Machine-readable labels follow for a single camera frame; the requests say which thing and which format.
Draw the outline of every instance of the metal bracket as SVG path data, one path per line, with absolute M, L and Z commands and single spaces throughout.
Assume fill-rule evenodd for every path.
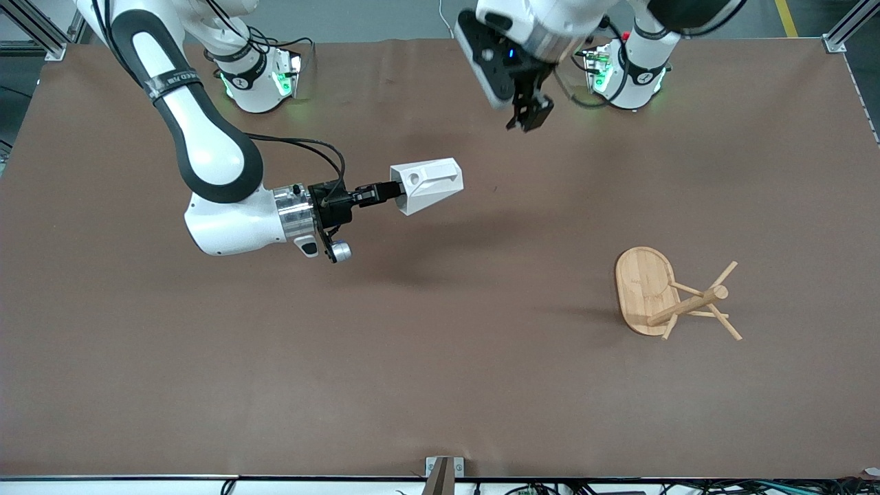
M 847 46 L 843 43 L 839 45 L 832 45 L 831 41 L 828 39 L 828 34 L 822 35 L 822 44 L 825 45 L 825 52 L 827 53 L 846 53 Z
M 437 457 L 425 457 L 425 476 L 431 476 L 431 470 L 434 468 L 434 465 L 437 462 L 437 459 L 441 459 L 444 456 Z M 465 477 L 465 458 L 464 457 L 448 457 L 446 459 L 452 461 L 452 467 L 455 468 L 453 473 L 455 473 L 455 477 Z
M 60 62 L 64 60 L 64 55 L 67 54 L 67 43 L 61 44 L 61 51 L 59 52 L 46 52 L 46 62 Z
M 422 495 L 455 495 L 455 478 L 465 475 L 465 458 L 428 457 L 425 468 L 429 476 Z
M 49 54 L 47 61 L 59 61 L 64 58 L 64 44 L 73 40 L 67 33 L 52 23 L 31 0 L 0 0 L 0 10 L 14 22 L 19 29 L 27 33 Z

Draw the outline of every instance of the wooden peg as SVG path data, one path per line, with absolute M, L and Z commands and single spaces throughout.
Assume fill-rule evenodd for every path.
M 725 268 L 724 271 L 721 272 L 721 275 L 719 275 L 718 278 L 715 279 L 715 281 L 710 285 L 710 287 L 715 287 L 716 285 L 723 284 L 724 279 L 727 278 L 727 276 L 730 275 L 730 272 L 733 271 L 733 269 L 735 269 L 736 267 L 737 267 L 737 262 L 730 262 L 730 264 L 727 265 L 727 268 Z
M 727 299 L 727 296 L 727 287 L 723 285 L 709 287 L 709 289 L 704 292 L 702 296 L 693 296 L 688 300 L 679 302 L 675 306 L 667 307 L 660 313 L 654 314 L 653 316 L 649 317 L 648 325 L 654 327 L 656 325 L 666 323 L 672 318 L 674 314 L 690 313 L 693 310 L 704 307 L 707 304 L 720 301 L 721 299 Z
M 675 323 L 676 323 L 677 321 L 678 321 L 678 315 L 677 315 L 677 314 L 674 314 L 674 315 L 669 319 L 669 324 L 666 325 L 666 330 L 663 332 L 663 336 L 660 337 L 660 338 L 662 338 L 663 340 L 669 340 L 669 334 L 672 333 L 672 327 L 675 326 Z
M 692 311 L 690 313 L 687 313 L 687 315 L 688 316 L 707 316 L 709 318 L 717 318 L 717 316 L 715 316 L 715 314 L 713 314 L 709 311 Z M 726 313 L 722 313 L 722 316 L 724 316 L 724 318 L 730 318 L 730 315 L 726 314 Z
M 721 311 L 718 311 L 718 308 L 715 307 L 714 304 L 709 304 L 707 306 L 709 307 L 709 311 L 711 311 L 712 314 L 715 315 L 715 318 L 717 318 L 718 321 L 720 321 L 721 324 L 724 325 L 724 327 L 727 329 L 727 331 L 730 332 L 730 334 L 733 336 L 733 338 L 735 340 L 743 340 L 743 336 L 739 335 L 739 332 L 737 332 L 737 329 L 734 329 L 733 325 L 731 325 L 730 322 L 727 321 L 726 314 L 722 314 Z
M 688 293 L 691 293 L 695 296 L 703 295 L 702 292 L 700 292 L 696 289 L 692 289 L 691 287 L 688 287 L 687 285 L 679 284 L 678 282 L 669 282 L 669 285 L 675 287 L 676 289 L 679 289 L 680 291 L 688 292 Z

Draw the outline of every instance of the wooden mug tree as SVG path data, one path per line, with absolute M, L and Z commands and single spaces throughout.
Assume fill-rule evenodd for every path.
M 728 290 L 722 284 L 736 267 L 737 262 L 731 262 L 706 291 L 698 291 L 675 281 L 671 263 L 659 251 L 633 247 L 620 256 L 614 270 L 620 311 L 629 328 L 646 336 L 668 339 L 678 317 L 690 314 L 717 318 L 733 338 L 742 340 L 728 315 L 715 306 L 719 300 L 727 299 Z M 679 290 L 693 296 L 683 301 Z M 697 311 L 702 307 L 709 311 Z

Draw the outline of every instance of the black strap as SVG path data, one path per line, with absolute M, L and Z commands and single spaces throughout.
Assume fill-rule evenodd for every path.
M 623 50 L 627 49 L 626 45 L 620 47 L 620 51 L 617 52 L 617 59 L 620 67 L 627 67 L 627 63 L 623 60 Z M 633 79 L 633 84 L 638 86 L 649 85 L 651 82 L 663 72 L 663 69 L 666 68 L 666 64 L 669 63 L 669 59 L 666 59 L 666 62 L 663 62 L 662 65 L 659 65 L 653 69 L 645 69 L 642 66 L 634 64 L 632 61 L 629 61 L 629 70 L 627 71 L 627 75 Z M 650 74 L 650 78 L 644 78 L 643 74 Z
M 262 75 L 263 71 L 266 69 L 266 54 L 260 54 L 260 58 L 257 60 L 257 63 L 248 70 L 244 72 L 240 72 L 239 74 L 233 74 L 231 72 L 227 72 L 225 70 L 220 70 L 220 73 L 224 75 L 224 78 L 227 82 L 237 87 L 238 89 L 248 90 L 253 87 L 253 81 L 256 81 L 257 78 Z
M 656 32 L 656 33 L 649 33 L 649 32 L 647 32 L 647 31 L 645 31 L 644 29 L 641 29 L 641 28 L 639 27 L 639 24 L 638 24 L 638 23 L 635 23 L 635 24 L 633 25 L 633 30 L 634 30 L 639 36 L 641 36 L 642 38 L 644 38 L 645 40 L 651 40 L 651 41 L 662 40 L 667 34 L 670 33 L 669 29 L 665 29 L 665 28 L 664 28 L 664 29 L 661 29 L 660 31 L 658 31 L 658 32 Z
M 156 103 L 156 100 L 164 97 L 175 89 L 192 84 L 201 84 L 199 74 L 193 69 L 175 69 L 163 72 L 152 79 L 143 82 L 143 90 L 147 92 L 150 101 Z
M 237 60 L 245 58 L 245 55 L 251 53 L 251 50 L 251 45 L 250 43 L 248 43 L 232 55 L 217 55 L 212 53 L 211 58 L 213 58 L 214 60 L 212 60 L 211 62 L 235 62 Z

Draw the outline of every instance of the white plastic block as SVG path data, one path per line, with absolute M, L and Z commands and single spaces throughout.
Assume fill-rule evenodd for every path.
M 461 167 L 455 159 L 392 165 L 391 180 L 403 184 L 406 191 L 395 200 L 405 215 L 412 215 L 465 188 Z

